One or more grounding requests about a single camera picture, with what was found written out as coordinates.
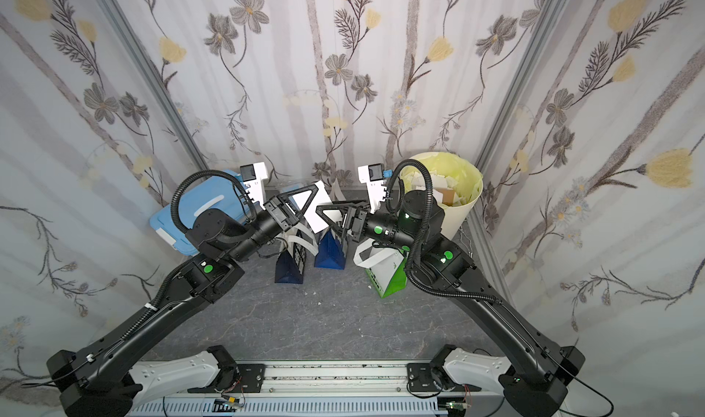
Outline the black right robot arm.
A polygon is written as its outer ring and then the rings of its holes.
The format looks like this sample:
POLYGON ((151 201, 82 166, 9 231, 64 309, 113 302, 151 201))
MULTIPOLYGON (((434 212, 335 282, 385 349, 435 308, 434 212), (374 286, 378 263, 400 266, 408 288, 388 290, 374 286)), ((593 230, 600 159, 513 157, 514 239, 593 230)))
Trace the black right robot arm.
POLYGON ((483 356, 446 345, 430 363, 436 389, 491 391, 521 416, 558 413, 585 356, 532 326, 490 284, 470 254, 442 233, 445 212, 422 162, 402 161, 389 182, 399 185, 399 198, 386 194, 383 209, 345 201, 319 205, 316 212, 341 237, 370 240, 402 253, 411 285, 455 303, 501 350, 501 356, 483 356))

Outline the white receipt paper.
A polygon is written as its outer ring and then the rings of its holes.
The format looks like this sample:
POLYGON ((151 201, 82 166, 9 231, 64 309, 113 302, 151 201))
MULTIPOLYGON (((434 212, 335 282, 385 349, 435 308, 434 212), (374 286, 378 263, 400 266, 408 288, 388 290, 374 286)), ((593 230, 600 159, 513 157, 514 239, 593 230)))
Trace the white receipt paper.
MULTIPOLYGON (((308 226, 314 233, 320 233, 328 229, 329 224, 326 220, 323 220, 321 216, 317 213, 317 207, 321 205, 330 205, 332 200, 326 191, 325 185, 322 181, 316 183, 318 191, 316 195, 312 198, 312 202, 308 206, 308 209, 304 213, 304 219, 308 222, 308 226)), ((312 192, 310 190, 304 191, 300 189, 299 193, 293 196, 293 200, 299 209, 303 209, 306 202, 310 199, 312 192)))

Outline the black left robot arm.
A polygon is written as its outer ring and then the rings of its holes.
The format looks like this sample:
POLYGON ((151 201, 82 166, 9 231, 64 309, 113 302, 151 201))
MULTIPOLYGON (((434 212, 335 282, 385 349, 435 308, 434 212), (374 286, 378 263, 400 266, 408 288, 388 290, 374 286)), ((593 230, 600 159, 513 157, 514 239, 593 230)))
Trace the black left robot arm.
POLYGON ((170 213, 174 226, 198 252, 173 269, 152 299, 124 323, 81 350, 61 350, 48 360, 65 414, 126 416, 174 393, 229 389, 237 382, 237 364, 221 346, 155 364, 142 358, 182 323, 228 293, 244 275, 242 262, 303 220, 319 188, 309 185, 301 190, 308 196, 303 203, 295 202, 294 192, 288 191, 271 197, 257 211, 235 176, 206 170, 186 178, 174 193, 170 213), (248 223, 237 222, 220 209, 202 212, 191 227, 181 221, 179 204, 185 191, 210 176, 238 189, 240 200, 249 206, 248 223))

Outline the blue paper bag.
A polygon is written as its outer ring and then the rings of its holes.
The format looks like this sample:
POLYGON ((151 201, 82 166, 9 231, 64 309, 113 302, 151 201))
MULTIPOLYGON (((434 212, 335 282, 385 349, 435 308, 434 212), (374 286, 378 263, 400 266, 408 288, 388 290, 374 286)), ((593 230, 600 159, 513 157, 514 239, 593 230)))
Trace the blue paper bag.
POLYGON ((307 254, 316 257, 319 253, 316 235, 300 223, 287 233, 280 234, 278 239, 285 244, 275 263, 275 283, 301 285, 304 282, 307 254))
MULTIPOLYGON (((332 202, 337 202, 343 199, 343 194, 339 187, 333 191, 333 198, 326 191, 322 180, 315 183, 318 192, 314 198, 313 205, 317 209, 320 205, 330 205, 332 202)), ((347 240, 343 240, 330 228, 329 224, 321 218, 317 212, 314 212, 314 220, 316 229, 321 234, 318 244, 318 254, 315 257, 315 268, 344 270, 346 263, 346 254, 348 250, 347 240)))

